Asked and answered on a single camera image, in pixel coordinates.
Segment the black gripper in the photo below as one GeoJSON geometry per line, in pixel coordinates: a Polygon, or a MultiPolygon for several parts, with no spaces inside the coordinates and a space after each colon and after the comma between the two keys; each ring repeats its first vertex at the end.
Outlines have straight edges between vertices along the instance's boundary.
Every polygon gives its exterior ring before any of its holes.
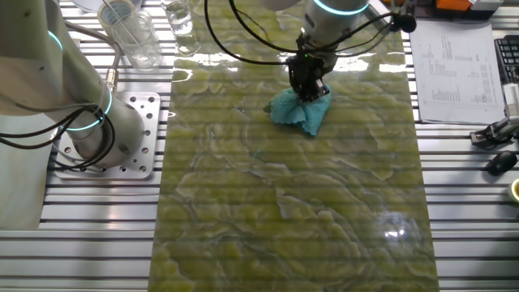
{"type": "Polygon", "coordinates": [[[301,102],[311,102],[329,94],[329,88],[322,80],[329,73],[329,67],[322,58],[295,55],[287,59],[287,64],[290,85],[301,102]]]}

